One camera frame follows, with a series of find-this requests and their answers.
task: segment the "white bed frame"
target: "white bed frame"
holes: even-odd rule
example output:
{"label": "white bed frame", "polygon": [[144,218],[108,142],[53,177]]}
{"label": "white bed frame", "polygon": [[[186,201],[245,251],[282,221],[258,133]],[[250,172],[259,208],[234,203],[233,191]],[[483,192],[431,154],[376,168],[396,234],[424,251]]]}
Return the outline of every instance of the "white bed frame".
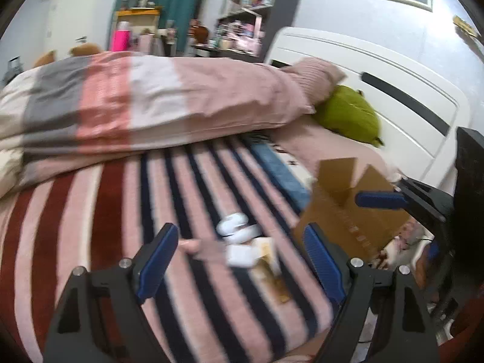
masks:
{"label": "white bed frame", "polygon": [[[462,91],[408,57],[327,31],[283,28],[266,63],[293,65],[308,56],[338,65],[348,76],[342,84],[363,91],[381,122],[382,149],[405,175],[440,185],[456,158],[456,129],[470,121]],[[386,92],[380,90],[382,84]]]}

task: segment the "bottle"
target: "bottle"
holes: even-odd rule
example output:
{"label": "bottle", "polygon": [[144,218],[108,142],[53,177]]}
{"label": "bottle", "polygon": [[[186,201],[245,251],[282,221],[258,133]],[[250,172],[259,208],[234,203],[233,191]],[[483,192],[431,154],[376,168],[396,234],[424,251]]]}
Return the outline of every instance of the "bottle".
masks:
{"label": "bottle", "polygon": [[131,36],[130,25],[128,21],[118,23],[118,29],[114,32],[113,42],[111,44],[112,52],[122,52],[128,50]]}

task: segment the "bedsheet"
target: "bedsheet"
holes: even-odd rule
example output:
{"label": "bedsheet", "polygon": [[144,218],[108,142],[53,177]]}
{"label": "bedsheet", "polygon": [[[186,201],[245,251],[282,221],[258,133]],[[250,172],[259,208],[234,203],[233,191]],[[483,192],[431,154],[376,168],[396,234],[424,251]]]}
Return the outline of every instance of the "bedsheet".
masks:
{"label": "bedsheet", "polygon": [[357,158],[353,183],[372,165],[390,182],[395,181],[396,166],[383,152],[366,143],[345,138],[321,127],[311,116],[301,116],[283,127],[267,131],[270,138],[295,156],[311,173],[318,174],[319,161]]}
{"label": "bedsheet", "polygon": [[0,319],[33,362],[72,268],[132,257],[164,223],[220,240],[241,211],[274,238],[292,299],[280,304],[252,270],[177,250],[143,310],[172,362],[275,360],[324,331],[332,309],[291,241],[309,199],[257,134],[151,150],[64,173],[0,202]]}

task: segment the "green cushion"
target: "green cushion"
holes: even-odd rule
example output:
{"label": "green cushion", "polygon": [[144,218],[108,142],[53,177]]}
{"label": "green cushion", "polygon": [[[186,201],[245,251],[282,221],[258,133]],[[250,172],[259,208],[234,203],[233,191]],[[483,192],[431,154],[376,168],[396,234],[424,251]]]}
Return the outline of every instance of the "green cushion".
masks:
{"label": "green cushion", "polygon": [[376,147],[382,144],[378,116],[365,98],[349,87],[337,86],[313,116],[324,128],[342,136]]}

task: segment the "cardboard box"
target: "cardboard box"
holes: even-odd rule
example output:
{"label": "cardboard box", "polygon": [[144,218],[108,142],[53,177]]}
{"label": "cardboard box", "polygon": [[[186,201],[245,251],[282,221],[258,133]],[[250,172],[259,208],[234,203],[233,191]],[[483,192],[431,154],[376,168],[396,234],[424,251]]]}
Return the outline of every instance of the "cardboard box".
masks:
{"label": "cardboard box", "polygon": [[317,223],[328,240],[338,244],[350,258],[370,261],[408,221],[410,216],[404,210],[360,208],[355,204],[359,191],[393,191],[393,186],[370,165],[351,187],[355,162],[356,158],[320,162],[311,201],[293,230],[303,252],[304,228]]}

